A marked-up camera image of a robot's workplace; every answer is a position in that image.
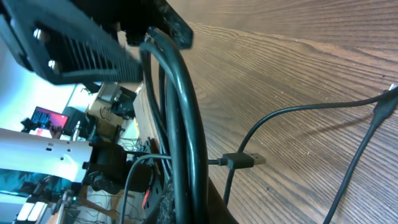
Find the wooden table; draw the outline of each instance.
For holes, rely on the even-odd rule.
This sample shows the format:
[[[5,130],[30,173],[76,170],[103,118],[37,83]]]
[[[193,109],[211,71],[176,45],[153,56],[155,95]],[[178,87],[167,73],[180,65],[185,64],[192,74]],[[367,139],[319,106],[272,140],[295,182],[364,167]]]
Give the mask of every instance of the wooden table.
[[[251,126],[274,110],[365,99],[398,82],[397,1],[170,3],[195,33],[183,56],[210,159],[236,151]],[[373,107],[285,114],[260,128],[246,150],[267,164],[236,172],[228,208],[237,221],[321,223]],[[397,124],[395,114],[372,138],[334,222],[398,222]],[[210,167],[221,195],[227,173]]]

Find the monitor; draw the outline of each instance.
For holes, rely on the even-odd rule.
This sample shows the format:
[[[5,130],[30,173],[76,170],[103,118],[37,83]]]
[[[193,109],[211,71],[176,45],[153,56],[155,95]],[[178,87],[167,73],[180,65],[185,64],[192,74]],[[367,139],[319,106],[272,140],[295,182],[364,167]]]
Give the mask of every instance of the monitor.
[[[60,126],[62,128],[65,127],[69,117],[66,115],[62,115],[60,113],[56,113],[54,111],[50,111],[41,107],[36,106],[35,111],[32,115],[33,123],[42,123],[46,124],[48,121],[51,121],[52,126]]]

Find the screen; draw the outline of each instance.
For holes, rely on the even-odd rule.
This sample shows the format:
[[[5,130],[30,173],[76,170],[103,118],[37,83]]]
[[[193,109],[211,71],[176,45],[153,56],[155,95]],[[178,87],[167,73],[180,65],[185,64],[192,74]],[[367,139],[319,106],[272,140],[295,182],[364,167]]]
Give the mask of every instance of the screen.
[[[32,115],[33,123],[42,123],[45,124],[48,121],[51,121],[52,126],[61,126],[62,128],[65,127],[69,117],[62,115],[60,113],[56,113],[54,111],[46,110],[44,108],[36,106],[35,111]]]

